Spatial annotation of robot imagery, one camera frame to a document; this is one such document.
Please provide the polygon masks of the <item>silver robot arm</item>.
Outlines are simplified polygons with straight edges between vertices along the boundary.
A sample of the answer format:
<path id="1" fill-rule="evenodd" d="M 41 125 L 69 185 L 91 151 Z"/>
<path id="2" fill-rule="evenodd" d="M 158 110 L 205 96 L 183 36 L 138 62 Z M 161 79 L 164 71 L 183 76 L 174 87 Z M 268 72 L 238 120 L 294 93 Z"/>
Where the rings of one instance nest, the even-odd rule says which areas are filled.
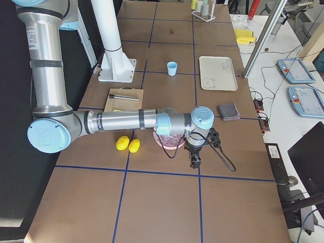
<path id="1" fill-rule="evenodd" d="M 218 141 L 213 112 L 204 106 L 191 113 L 170 107 L 121 112 L 74 111 L 67 103 L 59 29 L 77 25 L 77 1 L 15 1 L 25 24 L 36 96 L 33 122 L 27 129 L 30 144 L 44 153 L 66 149 L 77 138 L 104 131 L 154 131 L 158 136 L 180 135 L 190 165 L 200 166 L 204 145 Z"/>

